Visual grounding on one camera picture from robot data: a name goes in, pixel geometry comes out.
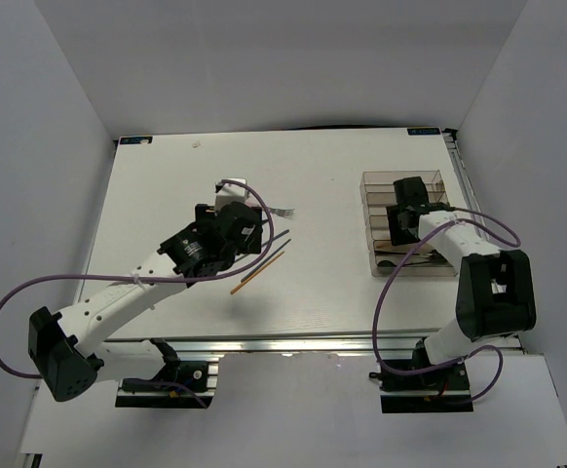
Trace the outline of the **purple chopstick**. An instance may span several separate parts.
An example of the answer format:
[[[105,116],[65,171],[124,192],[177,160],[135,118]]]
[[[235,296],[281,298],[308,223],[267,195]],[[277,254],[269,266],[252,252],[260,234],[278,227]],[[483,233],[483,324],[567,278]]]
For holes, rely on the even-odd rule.
[[[281,237],[285,236],[286,234],[289,233],[289,229],[286,229],[282,232],[280,232],[279,234],[275,235],[271,241],[275,242],[276,240],[280,239]],[[266,242],[264,242],[261,247],[266,247],[271,241],[267,240]]]
[[[269,261],[271,261],[272,259],[274,259],[274,257],[277,256],[290,242],[291,242],[291,239],[287,239],[286,241],[284,241],[279,247],[277,247],[272,253],[270,253],[264,260],[262,260],[257,266],[255,266],[250,272],[248,272],[241,279],[241,283],[248,280],[252,275],[257,273],[262,267],[266,266],[266,264]]]

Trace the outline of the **black spoon short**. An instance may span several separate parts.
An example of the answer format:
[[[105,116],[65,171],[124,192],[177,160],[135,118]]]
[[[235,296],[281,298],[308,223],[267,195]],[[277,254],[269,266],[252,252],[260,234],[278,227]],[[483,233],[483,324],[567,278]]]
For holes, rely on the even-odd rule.
[[[435,262],[430,259],[429,257],[424,257],[422,259],[413,259],[413,260],[409,260],[406,263],[403,264],[402,268],[416,268],[416,267],[425,267],[428,265],[432,265]],[[378,261],[377,263],[377,268],[378,269],[382,269],[385,271],[392,271],[394,269],[396,269],[398,266],[397,262],[393,262],[389,259],[381,259]]]

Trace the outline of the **black spoon long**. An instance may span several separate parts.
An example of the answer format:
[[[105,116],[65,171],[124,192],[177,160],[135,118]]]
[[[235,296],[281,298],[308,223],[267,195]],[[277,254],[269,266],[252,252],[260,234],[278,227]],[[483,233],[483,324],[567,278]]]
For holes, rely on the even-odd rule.
[[[432,256],[424,256],[424,257],[417,257],[414,256],[407,260],[403,266],[404,267],[415,267],[415,266],[425,266],[425,265],[437,265],[442,264],[444,262],[443,259],[439,257],[432,257]],[[393,262],[390,259],[382,259],[379,260],[377,263],[378,268],[396,268],[397,262]]]

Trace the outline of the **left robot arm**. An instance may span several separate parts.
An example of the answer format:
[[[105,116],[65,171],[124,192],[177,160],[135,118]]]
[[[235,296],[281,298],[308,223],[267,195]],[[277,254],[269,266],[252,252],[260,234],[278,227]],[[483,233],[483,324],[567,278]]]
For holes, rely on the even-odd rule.
[[[262,211],[242,202],[220,210],[195,208],[195,219],[162,242],[127,281],[115,282],[55,313],[29,319],[28,353],[54,399],[70,401],[94,383],[136,380],[166,389],[191,374],[163,339],[109,342],[108,337],[141,313],[232,267],[239,254],[259,254]]]

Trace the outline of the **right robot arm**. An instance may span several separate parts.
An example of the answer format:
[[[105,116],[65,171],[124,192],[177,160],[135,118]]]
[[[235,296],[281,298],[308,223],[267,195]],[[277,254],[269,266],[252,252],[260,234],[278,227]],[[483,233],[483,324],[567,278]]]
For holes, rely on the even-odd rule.
[[[518,236],[503,239],[477,222],[477,212],[431,202],[420,177],[399,179],[394,187],[396,202],[387,209],[391,242],[410,249],[387,282],[392,284],[424,246],[458,276],[454,319],[418,343],[404,370],[419,386],[432,389],[445,379],[447,368],[489,348],[494,339],[534,328],[530,260]]]

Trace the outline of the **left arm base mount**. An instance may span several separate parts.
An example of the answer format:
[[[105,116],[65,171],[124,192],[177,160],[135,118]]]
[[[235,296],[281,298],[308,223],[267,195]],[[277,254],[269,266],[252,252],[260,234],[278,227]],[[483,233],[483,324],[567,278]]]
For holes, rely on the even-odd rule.
[[[163,339],[150,341],[161,354],[164,365],[150,378],[123,379],[115,400],[116,408],[200,409],[212,401],[208,361],[182,360]]]

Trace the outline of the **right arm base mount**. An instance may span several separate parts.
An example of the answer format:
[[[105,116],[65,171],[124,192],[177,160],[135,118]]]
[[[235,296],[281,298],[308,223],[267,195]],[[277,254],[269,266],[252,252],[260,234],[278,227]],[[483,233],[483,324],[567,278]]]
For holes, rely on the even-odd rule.
[[[368,377],[379,385],[385,414],[473,412],[464,364],[420,375],[398,375],[378,368]]]

